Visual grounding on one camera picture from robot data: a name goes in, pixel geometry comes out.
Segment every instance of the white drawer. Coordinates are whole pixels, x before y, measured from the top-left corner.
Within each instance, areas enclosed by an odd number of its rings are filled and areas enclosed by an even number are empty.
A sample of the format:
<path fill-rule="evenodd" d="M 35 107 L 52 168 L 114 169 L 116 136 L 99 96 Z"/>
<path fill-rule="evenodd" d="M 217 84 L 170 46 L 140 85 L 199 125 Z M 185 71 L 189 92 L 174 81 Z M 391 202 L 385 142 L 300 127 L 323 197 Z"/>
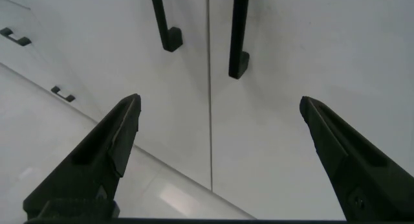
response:
<path fill-rule="evenodd" d="M 0 30 L 4 28 L 13 32 L 12 39 L 26 37 L 31 43 L 20 46 L 0 35 L 0 63 L 49 92 L 54 86 L 59 87 L 60 95 L 75 96 L 72 102 L 66 101 L 70 106 L 95 120 L 102 118 L 102 113 L 88 97 L 88 91 L 66 66 L 63 55 L 48 40 L 30 10 L 0 0 Z"/>

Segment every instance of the tiled floor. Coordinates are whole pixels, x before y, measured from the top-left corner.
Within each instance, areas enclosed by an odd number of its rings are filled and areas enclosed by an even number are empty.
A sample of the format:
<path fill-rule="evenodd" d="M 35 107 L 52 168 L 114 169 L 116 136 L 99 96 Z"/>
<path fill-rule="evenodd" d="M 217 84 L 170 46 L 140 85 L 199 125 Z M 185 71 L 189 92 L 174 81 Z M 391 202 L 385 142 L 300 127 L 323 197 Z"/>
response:
<path fill-rule="evenodd" d="M 22 202 L 95 123 L 0 64 L 0 222 L 23 223 Z M 116 193 L 121 217 L 249 215 L 133 148 Z"/>

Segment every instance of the cabinet handle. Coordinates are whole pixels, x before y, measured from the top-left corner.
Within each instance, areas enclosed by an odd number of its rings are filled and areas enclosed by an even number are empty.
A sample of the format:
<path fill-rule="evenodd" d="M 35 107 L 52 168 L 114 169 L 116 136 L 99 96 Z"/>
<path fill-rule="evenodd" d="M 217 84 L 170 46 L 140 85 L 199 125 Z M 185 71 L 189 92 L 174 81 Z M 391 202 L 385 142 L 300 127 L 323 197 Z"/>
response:
<path fill-rule="evenodd" d="M 243 51 L 247 9 L 248 0 L 234 0 L 228 75 L 235 79 L 239 79 L 245 73 L 250 58 L 249 53 Z"/>
<path fill-rule="evenodd" d="M 155 17 L 157 18 L 158 30 L 160 31 L 162 47 L 168 51 L 173 52 L 182 45 L 181 29 L 171 27 L 168 30 L 166 13 L 162 0 L 153 0 Z"/>
<path fill-rule="evenodd" d="M 66 100 L 67 102 L 72 102 L 73 100 L 75 100 L 75 96 L 73 95 L 68 95 L 67 97 L 61 96 L 58 92 L 60 91 L 60 88 L 58 86 L 54 86 L 51 89 L 52 93 L 56 94 L 57 96 L 59 96 L 60 98 Z"/>
<path fill-rule="evenodd" d="M 10 28 L 8 27 L 1 29 L 0 34 L 4 36 L 6 39 L 13 41 L 14 43 L 17 43 L 20 46 L 26 46 L 32 43 L 31 40 L 28 39 L 27 37 L 22 37 L 20 39 L 11 38 L 10 35 L 13 34 L 13 31 L 10 30 Z"/>

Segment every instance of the drawer handle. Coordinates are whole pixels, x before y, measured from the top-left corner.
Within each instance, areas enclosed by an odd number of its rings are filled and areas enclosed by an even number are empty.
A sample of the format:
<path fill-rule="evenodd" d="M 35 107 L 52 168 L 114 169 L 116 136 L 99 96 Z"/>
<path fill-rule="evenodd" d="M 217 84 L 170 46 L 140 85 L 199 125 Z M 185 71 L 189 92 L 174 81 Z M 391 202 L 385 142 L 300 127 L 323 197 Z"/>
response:
<path fill-rule="evenodd" d="M 158 30 L 160 31 L 162 47 L 168 52 L 173 52 L 182 45 L 181 29 L 178 27 L 171 27 L 168 30 L 166 13 L 164 11 L 162 0 L 152 1 L 155 17 L 157 19 Z"/>
<path fill-rule="evenodd" d="M 59 96 L 60 98 L 66 100 L 67 102 L 72 102 L 73 100 L 75 100 L 75 96 L 73 95 L 68 95 L 67 97 L 61 96 L 58 92 L 60 91 L 60 88 L 58 86 L 54 86 L 51 89 L 52 93 L 56 94 L 57 96 Z"/>
<path fill-rule="evenodd" d="M 228 75 L 235 79 L 239 79 L 245 73 L 250 58 L 249 53 L 243 51 L 247 9 L 248 0 L 234 0 Z"/>
<path fill-rule="evenodd" d="M 8 27 L 6 27 L 6 28 L 4 28 L 4 29 L 1 29 L 0 30 L 0 34 L 2 35 L 2 36 L 4 36 L 5 38 L 7 38 L 7 39 L 9 39 L 9 40 L 11 40 L 11 41 L 13 41 L 14 43 L 17 43 L 18 45 L 20 45 L 20 46 L 26 46 L 26 45 L 28 45 L 28 44 L 31 44 L 32 42 L 31 42 L 31 40 L 30 39 L 28 39 L 27 37 L 22 37 L 22 38 L 20 38 L 20 39 L 14 39 L 14 38 L 11 38 L 10 37 L 10 35 L 11 34 L 13 34 L 13 31 L 12 30 L 10 30 L 10 28 L 8 28 Z"/>

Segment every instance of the white cabinet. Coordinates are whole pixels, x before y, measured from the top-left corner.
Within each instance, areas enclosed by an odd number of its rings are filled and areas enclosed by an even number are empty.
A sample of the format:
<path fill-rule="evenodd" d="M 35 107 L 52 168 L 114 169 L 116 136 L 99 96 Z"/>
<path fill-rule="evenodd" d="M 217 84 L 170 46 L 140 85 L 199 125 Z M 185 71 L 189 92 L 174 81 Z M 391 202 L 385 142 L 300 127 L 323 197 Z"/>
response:
<path fill-rule="evenodd" d="M 163 0 L 174 52 L 151 0 L 23 0 L 0 25 L 33 44 L 1 38 L 0 62 L 95 120 L 138 93 L 135 144 L 257 218 L 344 219 L 299 103 L 321 100 L 414 174 L 413 1 L 250 0 L 235 80 L 233 0 Z"/>
<path fill-rule="evenodd" d="M 151 0 L 25 0 L 106 114 L 142 98 L 135 144 L 206 188 L 211 185 L 207 0 L 163 0 L 184 44 L 162 48 Z"/>
<path fill-rule="evenodd" d="M 213 191 L 260 219 L 344 219 L 302 96 L 413 173 L 413 1 L 250 0 L 235 80 L 233 0 L 210 0 Z"/>
<path fill-rule="evenodd" d="M 48 91 L 58 86 L 59 95 L 75 97 L 69 103 L 72 107 L 100 120 L 102 113 L 91 102 L 80 80 L 60 60 L 60 54 L 28 9 L 0 0 L 1 29 L 8 29 L 11 34 L 0 36 L 0 63 Z M 30 40 L 29 44 L 22 46 L 14 41 L 24 37 Z"/>

